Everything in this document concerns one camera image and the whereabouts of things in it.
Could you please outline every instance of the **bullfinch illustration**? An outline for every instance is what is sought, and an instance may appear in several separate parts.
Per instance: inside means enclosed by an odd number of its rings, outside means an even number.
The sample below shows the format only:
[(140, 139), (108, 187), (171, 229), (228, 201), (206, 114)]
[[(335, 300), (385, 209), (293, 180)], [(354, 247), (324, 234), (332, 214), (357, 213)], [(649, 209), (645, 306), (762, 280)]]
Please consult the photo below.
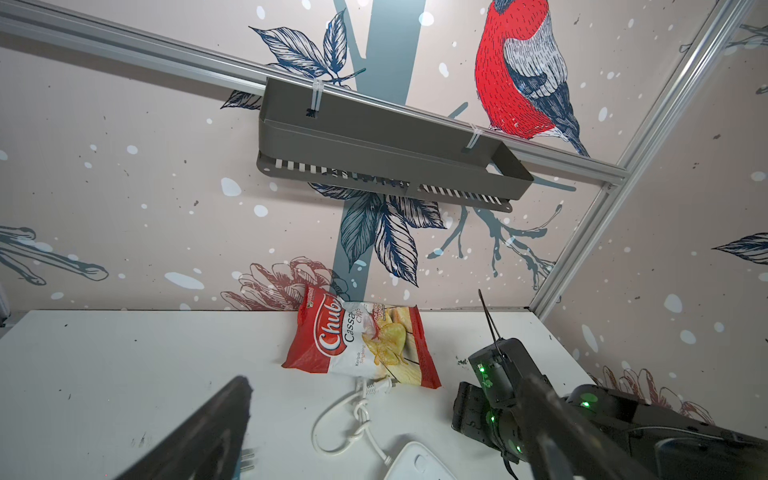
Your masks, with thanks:
[(475, 63), (491, 127), (525, 139), (560, 137), (589, 157), (579, 140), (567, 78), (547, 0), (494, 0)]

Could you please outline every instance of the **white cable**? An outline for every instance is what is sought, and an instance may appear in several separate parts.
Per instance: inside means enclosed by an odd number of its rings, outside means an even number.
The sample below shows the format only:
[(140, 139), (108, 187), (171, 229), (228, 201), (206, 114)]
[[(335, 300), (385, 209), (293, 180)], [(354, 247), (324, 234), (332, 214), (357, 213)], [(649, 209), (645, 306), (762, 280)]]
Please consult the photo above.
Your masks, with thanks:
[[(368, 399), (366, 397), (375, 395), (379, 392), (387, 393), (390, 389), (392, 389), (392, 380), (389, 377), (374, 382), (371, 385), (367, 385), (365, 379), (358, 379), (357, 390), (354, 393), (350, 393), (343, 399), (336, 402), (334, 405), (330, 406), (330, 408), (323, 412), (323, 414), (315, 421), (315, 425), (312, 427), (312, 446), (315, 448), (315, 451), (319, 454), (329, 456), (341, 455), (342, 453), (346, 452), (346, 450), (352, 446), (354, 442), (357, 442), (359, 439), (361, 439), (363, 435), (367, 435), (368, 440), (370, 440), (371, 445), (373, 445), (373, 449), (376, 450), (376, 453), (378, 453), (379, 457), (381, 457), (384, 461), (384, 465), (389, 466), (389, 464), (392, 463), (392, 457), (384, 453), (384, 451), (379, 447), (379, 444), (376, 443), (376, 440), (373, 438), (373, 434), (370, 431), (371, 418), (370, 414), (368, 413), (368, 409), (366, 408), (366, 405), (368, 404)], [(357, 430), (355, 430), (353, 434), (346, 437), (344, 445), (335, 450), (323, 449), (317, 443), (317, 434), (315, 433), (315, 429), (317, 429), (320, 421), (323, 420), (326, 415), (334, 412), (335, 410), (341, 408), (354, 399), (357, 399), (357, 401), (353, 404), (353, 415), (355, 416), (355, 419), (360, 422), (360, 426), (357, 427)]]

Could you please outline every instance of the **wallpaper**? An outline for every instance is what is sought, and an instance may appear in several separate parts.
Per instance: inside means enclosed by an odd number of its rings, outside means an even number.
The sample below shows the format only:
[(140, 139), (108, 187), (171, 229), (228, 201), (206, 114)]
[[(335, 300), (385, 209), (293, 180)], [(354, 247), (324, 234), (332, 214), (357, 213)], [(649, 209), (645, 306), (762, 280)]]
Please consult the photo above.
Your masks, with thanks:
[(509, 214), (336, 198), (259, 173), (258, 111), (228, 90), (0, 40), (0, 282), (16, 309), (285, 310), (306, 284), (525, 306), (598, 191), (534, 170), (547, 184)]
[[(709, 9), (662, 3), (61, 5), (615, 161)], [(606, 42), (617, 31), (627, 45)], [(527, 306), (599, 190), (530, 166), (535, 184), (501, 215), (270, 179), (253, 162), (260, 98), (2, 40), (0, 280), (17, 308), (283, 310), (306, 284), (422, 308), (476, 306), (482, 288)], [(579, 66), (595, 61), (597, 77)]]
[(547, 318), (602, 385), (768, 439), (768, 5)]

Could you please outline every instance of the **aluminum frame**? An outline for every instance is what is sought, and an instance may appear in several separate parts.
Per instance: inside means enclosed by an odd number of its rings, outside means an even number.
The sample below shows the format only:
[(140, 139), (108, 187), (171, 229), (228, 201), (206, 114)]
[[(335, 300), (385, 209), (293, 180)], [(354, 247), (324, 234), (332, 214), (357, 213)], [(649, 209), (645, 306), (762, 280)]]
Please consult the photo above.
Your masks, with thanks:
[[(504, 141), (525, 163), (604, 182), (580, 228), (529, 306), (542, 321), (637, 184), (711, 69), (715, 56), (754, 3), (755, 0), (720, 0), (715, 5), (618, 165), (483, 129), (484, 136)], [(263, 94), (268, 78), (312, 87), (311, 80), (306, 78), (36, 0), (0, 0), (0, 31), (252, 94)], [(473, 131), (472, 126), (455, 119), (332, 85), (327, 85), (325, 92), (460, 131)]]

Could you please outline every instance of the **bag of chips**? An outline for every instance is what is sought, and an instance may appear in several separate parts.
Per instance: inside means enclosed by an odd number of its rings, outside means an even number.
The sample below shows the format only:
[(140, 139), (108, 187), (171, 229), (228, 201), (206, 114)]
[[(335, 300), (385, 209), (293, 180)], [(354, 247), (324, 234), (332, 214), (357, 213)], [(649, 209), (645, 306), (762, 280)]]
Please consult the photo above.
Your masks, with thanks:
[(418, 309), (345, 302), (311, 286), (283, 368), (440, 387)]

